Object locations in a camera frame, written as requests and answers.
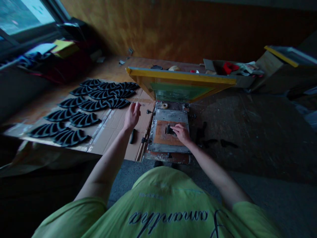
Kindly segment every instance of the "window frame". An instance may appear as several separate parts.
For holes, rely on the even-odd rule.
[[[59,0],[40,0],[55,22],[21,31],[14,35],[8,35],[0,29],[0,60],[18,56],[40,43],[52,42],[61,38],[56,24],[67,22],[71,19],[66,9]]]

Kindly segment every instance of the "yellow frame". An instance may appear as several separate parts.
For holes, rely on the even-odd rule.
[[[204,97],[218,93],[224,89],[230,88],[236,85],[236,79],[231,76],[221,75],[209,75],[209,74],[197,74],[187,73],[179,71],[146,69],[146,68],[134,68],[128,67],[125,69],[128,75],[153,99],[156,100],[155,95],[143,83],[145,80],[149,83],[154,83],[159,79],[161,83],[174,83],[183,85],[194,85],[202,87],[213,87],[207,93],[197,96],[196,98],[188,101],[192,103],[198,101]]]
[[[298,63],[296,63],[295,61],[291,60],[290,58],[287,58],[286,56],[284,56],[282,53],[276,51],[275,49],[272,49],[269,46],[265,46],[264,49],[266,49],[267,51],[270,51],[272,54],[276,55],[277,57],[279,57],[280,59],[284,60],[285,62],[289,63],[291,66],[293,67],[298,67]]]

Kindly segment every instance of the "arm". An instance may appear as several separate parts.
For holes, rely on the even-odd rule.
[[[249,195],[245,193],[227,171],[218,165],[211,156],[192,142],[186,128],[180,124],[171,128],[177,134],[179,140],[192,152],[200,167],[219,189],[219,192],[229,209],[232,210],[235,203],[242,201],[254,203]]]
[[[85,197],[101,197],[108,202],[112,184],[121,167],[130,135],[139,121],[140,114],[140,104],[131,103],[122,130],[95,165],[75,201]]]

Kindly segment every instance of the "window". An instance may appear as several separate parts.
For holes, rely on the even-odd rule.
[[[69,19],[59,0],[0,0],[0,60],[59,38]]]
[[[40,0],[0,0],[0,28],[10,36],[52,22]]]

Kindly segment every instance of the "concrete floor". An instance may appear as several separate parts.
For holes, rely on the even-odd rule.
[[[124,161],[113,184],[108,207],[130,190],[134,182],[146,171],[154,167],[154,161],[142,163]],[[190,176],[202,189],[220,201],[220,194],[209,178],[201,170],[190,166],[180,166],[180,170]],[[276,179],[230,173],[252,197],[264,208],[284,231],[285,237],[317,237],[317,187],[289,183]]]

